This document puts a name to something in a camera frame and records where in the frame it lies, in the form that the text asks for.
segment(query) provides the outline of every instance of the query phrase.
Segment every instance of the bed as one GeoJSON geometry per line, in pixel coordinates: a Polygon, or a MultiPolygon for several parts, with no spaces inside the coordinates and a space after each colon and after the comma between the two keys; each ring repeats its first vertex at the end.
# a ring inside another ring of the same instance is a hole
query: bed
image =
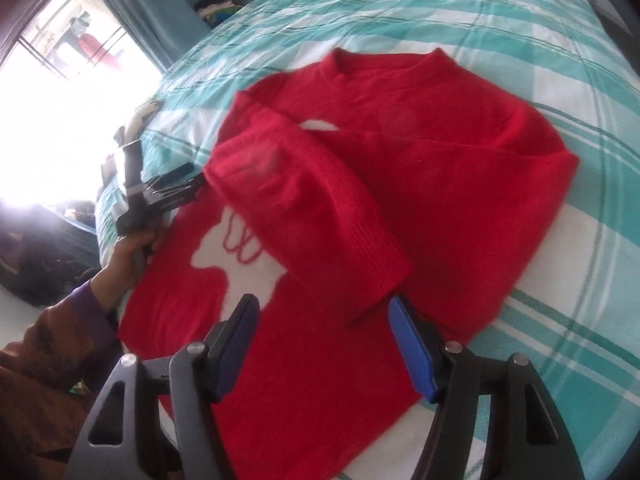
{"type": "MultiPolygon", "coordinates": [[[[144,177],[202,166],[234,93],[340,46],[427,53],[535,106],[581,160],[565,204],[477,354],[525,353],[552,393],[590,480],[606,478],[640,428],[640,80],[587,0],[258,0],[164,76],[142,135],[144,177]]],[[[101,259],[116,238],[115,182],[97,206],[101,259]]],[[[337,478],[410,478],[433,409],[412,407],[337,478]]],[[[466,477],[481,471],[488,402],[466,477]]]]}

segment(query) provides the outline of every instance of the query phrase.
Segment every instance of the metal screw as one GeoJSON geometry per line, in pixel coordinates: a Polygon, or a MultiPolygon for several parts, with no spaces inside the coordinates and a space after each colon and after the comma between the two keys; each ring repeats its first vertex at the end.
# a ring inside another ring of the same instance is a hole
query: metal screw
{"type": "Polygon", "coordinates": [[[138,356],[135,354],[124,354],[120,358],[120,364],[124,367],[130,367],[138,362],[138,356]]]}
{"type": "Polygon", "coordinates": [[[447,341],[444,343],[444,349],[450,354],[459,354],[464,347],[457,341],[447,341]]]}
{"type": "Polygon", "coordinates": [[[524,354],[514,354],[513,362],[518,366],[527,366],[529,364],[529,358],[524,354]]]}
{"type": "Polygon", "coordinates": [[[202,341],[194,341],[187,346],[187,352],[193,355],[202,354],[207,346],[202,341]]]}

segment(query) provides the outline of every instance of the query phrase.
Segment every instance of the folded sleeve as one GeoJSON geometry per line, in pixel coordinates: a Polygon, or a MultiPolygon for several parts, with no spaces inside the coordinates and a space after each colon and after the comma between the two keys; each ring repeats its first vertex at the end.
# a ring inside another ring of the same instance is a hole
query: folded sleeve
{"type": "Polygon", "coordinates": [[[207,180],[318,304],[356,319],[412,263],[367,187],[312,132],[243,92],[236,100],[251,120],[223,133],[207,180]]]}
{"type": "Polygon", "coordinates": [[[0,351],[0,366],[68,390],[81,379],[84,364],[115,339],[87,282],[44,310],[22,341],[0,351]]]}

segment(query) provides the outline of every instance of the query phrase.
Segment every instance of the human hand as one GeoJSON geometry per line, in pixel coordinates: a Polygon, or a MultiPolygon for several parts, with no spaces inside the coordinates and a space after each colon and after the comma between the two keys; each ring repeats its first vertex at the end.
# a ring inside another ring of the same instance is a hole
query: human hand
{"type": "MultiPolygon", "coordinates": [[[[124,293],[138,283],[132,260],[133,253],[149,244],[155,252],[163,239],[164,229],[144,230],[118,238],[109,263],[90,282],[92,293],[105,312],[118,306],[124,293]]],[[[147,262],[150,263],[152,258],[153,256],[150,256],[147,262]]]]}

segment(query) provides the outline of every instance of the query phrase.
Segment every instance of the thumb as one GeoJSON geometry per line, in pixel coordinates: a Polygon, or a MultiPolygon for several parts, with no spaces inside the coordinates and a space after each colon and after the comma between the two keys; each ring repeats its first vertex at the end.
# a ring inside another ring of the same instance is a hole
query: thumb
{"type": "Polygon", "coordinates": [[[144,247],[154,241],[156,234],[150,229],[131,233],[117,242],[118,252],[130,256],[136,249],[144,247]]]}

